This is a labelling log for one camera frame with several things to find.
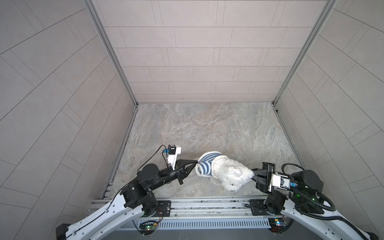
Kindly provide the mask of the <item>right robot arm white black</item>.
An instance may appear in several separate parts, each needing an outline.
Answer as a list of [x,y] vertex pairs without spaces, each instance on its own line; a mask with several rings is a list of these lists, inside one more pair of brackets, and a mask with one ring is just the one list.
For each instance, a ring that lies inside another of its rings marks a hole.
[[262,168],[253,169],[256,188],[267,194],[263,203],[250,201],[250,209],[266,211],[274,216],[270,219],[271,231],[282,233],[293,222],[311,230],[324,240],[377,240],[375,233],[365,232],[337,211],[334,202],[322,193],[324,183],[312,170],[301,168],[299,172],[276,171],[275,164],[263,163]]

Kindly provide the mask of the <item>right corner aluminium post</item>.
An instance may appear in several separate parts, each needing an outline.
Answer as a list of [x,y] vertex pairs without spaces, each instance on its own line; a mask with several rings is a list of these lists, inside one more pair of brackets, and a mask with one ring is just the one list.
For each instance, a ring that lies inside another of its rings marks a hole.
[[315,22],[315,25],[313,26],[308,38],[305,41],[304,46],[302,47],[301,51],[299,52],[298,57],[296,58],[291,70],[289,71],[285,81],[283,82],[279,92],[277,93],[276,98],[274,99],[273,106],[277,108],[277,104],[279,100],[282,98],[282,95],[284,91],[287,89],[290,81],[293,79],[294,75],[296,74],[297,70],[299,69],[300,65],[302,64],[304,58],[308,54],[310,48],[312,47],[313,43],[315,42],[317,36],[319,35],[321,29],[323,28],[324,24],[326,23],[327,19],[329,18],[332,10],[334,9],[335,4],[337,3],[337,0],[328,0],[326,1],[326,4],[324,5],[322,11],[320,12],[320,15],[318,19]]

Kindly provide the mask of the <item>blue white striped sweater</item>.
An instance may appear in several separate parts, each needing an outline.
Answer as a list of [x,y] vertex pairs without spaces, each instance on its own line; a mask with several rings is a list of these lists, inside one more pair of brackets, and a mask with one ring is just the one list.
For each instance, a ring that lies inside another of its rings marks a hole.
[[195,166],[196,173],[199,177],[211,178],[213,167],[212,162],[215,158],[222,156],[223,154],[217,151],[204,153],[199,159]]

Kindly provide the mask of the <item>left green circuit board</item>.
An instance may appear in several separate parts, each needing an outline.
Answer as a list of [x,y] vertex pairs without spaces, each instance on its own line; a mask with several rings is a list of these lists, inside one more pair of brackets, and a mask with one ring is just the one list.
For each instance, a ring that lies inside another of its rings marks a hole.
[[140,223],[139,232],[144,236],[149,236],[155,232],[159,223],[157,221],[145,221]]

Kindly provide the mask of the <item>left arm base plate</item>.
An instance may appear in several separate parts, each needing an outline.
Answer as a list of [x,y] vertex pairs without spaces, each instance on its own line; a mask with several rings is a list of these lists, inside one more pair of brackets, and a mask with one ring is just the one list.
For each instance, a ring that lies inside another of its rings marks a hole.
[[151,214],[144,213],[144,218],[159,218],[159,217],[169,217],[171,214],[171,204],[172,202],[167,201],[158,201],[158,206],[155,211]]

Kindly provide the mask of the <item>white ventilation grille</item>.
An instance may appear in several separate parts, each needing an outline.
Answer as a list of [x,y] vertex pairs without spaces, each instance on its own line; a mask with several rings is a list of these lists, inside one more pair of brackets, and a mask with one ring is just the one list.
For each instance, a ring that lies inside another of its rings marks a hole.
[[156,230],[270,229],[268,219],[167,219]]

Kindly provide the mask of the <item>right green circuit board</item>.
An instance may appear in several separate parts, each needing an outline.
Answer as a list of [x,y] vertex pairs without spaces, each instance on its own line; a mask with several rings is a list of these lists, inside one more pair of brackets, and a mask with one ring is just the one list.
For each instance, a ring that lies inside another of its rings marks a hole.
[[285,229],[286,223],[283,218],[270,218],[268,219],[270,224],[270,231],[272,233],[280,233]]

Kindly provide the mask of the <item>green circuit board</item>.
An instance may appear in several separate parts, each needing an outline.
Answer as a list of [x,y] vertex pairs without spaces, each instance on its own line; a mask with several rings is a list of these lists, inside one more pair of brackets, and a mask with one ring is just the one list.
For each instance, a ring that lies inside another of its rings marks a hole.
[[139,232],[144,236],[149,236],[155,232],[159,223],[157,221],[145,221],[140,223]]
[[270,231],[272,233],[280,233],[285,229],[286,223],[283,218],[270,218],[268,219],[270,224]]

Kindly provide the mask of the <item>white teddy bear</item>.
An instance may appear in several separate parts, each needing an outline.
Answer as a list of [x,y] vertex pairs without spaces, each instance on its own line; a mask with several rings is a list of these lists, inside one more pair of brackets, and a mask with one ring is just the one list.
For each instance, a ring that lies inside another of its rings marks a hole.
[[254,172],[245,165],[227,156],[218,156],[212,161],[213,178],[220,181],[222,186],[228,191],[238,191],[254,175]]

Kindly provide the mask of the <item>corner aluminium post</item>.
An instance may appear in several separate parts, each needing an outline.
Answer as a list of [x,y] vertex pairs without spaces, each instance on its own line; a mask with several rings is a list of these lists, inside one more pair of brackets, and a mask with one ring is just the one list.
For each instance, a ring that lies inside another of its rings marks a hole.
[[132,91],[132,89],[130,88],[129,86],[129,82],[124,74],[124,71],[119,63],[119,60],[118,60],[118,57],[112,47],[112,44],[107,36],[107,32],[101,22],[101,19],[96,11],[96,8],[95,8],[95,5],[93,3],[93,1],[91,0],[84,0],[84,5],[85,5],[85,8],[88,12],[88,14],[90,15],[90,18],[91,18],[91,21],[93,22],[95,28],[96,28],[96,31],[98,32],[99,36],[100,36],[100,39],[101,39],[101,42],[102,44],[104,45],[110,59],[111,59],[111,62],[115,68],[115,70],[117,71],[119,77],[121,78],[122,82],[124,83],[127,91],[128,91],[128,94],[131,98],[131,100],[133,101],[133,104],[135,106],[135,108],[138,107],[138,102],[134,96],[134,93]]
[[277,104],[279,100],[282,98],[282,95],[284,91],[287,89],[290,81],[293,79],[294,75],[296,74],[297,70],[299,69],[300,65],[302,64],[304,58],[308,54],[310,48],[312,47],[313,43],[315,42],[317,36],[319,35],[321,29],[323,28],[324,24],[326,23],[327,19],[329,18],[332,10],[334,9],[335,4],[337,3],[337,0],[328,0],[326,1],[326,4],[324,5],[322,11],[320,12],[320,15],[318,19],[315,22],[315,25],[313,26],[308,38],[305,41],[304,46],[302,47],[301,51],[299,52],[298,57],[296,58],[291,70],[289,71],[285,81],[283,82],[279,92],[277,93],[276,98],[274,99],[273,106],[277,108]]

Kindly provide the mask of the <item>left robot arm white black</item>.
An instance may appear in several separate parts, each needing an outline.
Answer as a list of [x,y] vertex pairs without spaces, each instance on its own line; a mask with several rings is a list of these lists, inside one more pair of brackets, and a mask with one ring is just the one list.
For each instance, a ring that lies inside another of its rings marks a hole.
[[125,223],[152,215],[158,206],[154,190],[183,180],[195,168],[196,160],[177,160],[174,168],[160,170],[147,164],[115,197],[93,214],[75,224],[61,224],[56,228],[57,240],[101,240]]

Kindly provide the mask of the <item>left corner aluminium post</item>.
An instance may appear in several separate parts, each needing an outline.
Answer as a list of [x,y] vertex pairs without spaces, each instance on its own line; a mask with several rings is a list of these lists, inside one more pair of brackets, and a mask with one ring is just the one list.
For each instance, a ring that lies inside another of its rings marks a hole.
[[91,21],[93,22],[95,28],[96,28],[96,31],[98,32],[99,36],[100,36],[100,39],[101,39],[101,42],[102,44],[104,45],[110,59],[111,59],[111,62],[115,68],[115,70],[117,71],[119,77],[121,78],[122,82],[124,83],[127,91],[128,91],[128,94],[131,98],[131,100],[133,101],[133,104],[135,106],[135,108],[138,107],[138,102],[134,96],[134,93],[132,91],[132,89],[130,88],[129,86],[129,82],[124,74],[124,71],[119,63],[119,60],[118,60],[118,57],[112,47],[112,44],[107,36],[107,32],[101,22],[101,19],[96,11],[96,8],[95,8],[95,5],[93,3],[93,1],[91,0],[84,0],[84,5],[85,5],[85,8],[88,12],[88,14],[90,15],[90,18],[91,18]]

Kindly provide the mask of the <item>aluminium mounting rail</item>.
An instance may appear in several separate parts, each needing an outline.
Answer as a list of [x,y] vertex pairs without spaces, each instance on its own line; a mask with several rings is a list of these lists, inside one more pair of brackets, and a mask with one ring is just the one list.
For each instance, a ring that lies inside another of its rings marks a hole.
[[[172,219],[233,219],[253,216],[250,209],[244,207],[244,204],[250,200],[265,200],[267,198],[273,200],[289,199],[280,192],[274,192],[271,196],[230,196],[222,198],[170,198],[157,199],[157,201],[171,201]],[[286,208],[281,212],[285,217],[293,219],[302,224],[313,222],[318,224],[320,221],[331,221],[337,215],[336,212],[324,211],[323,215],[316,215],[301,212],[296,208],[295,203],[289,199],[284,205]]]

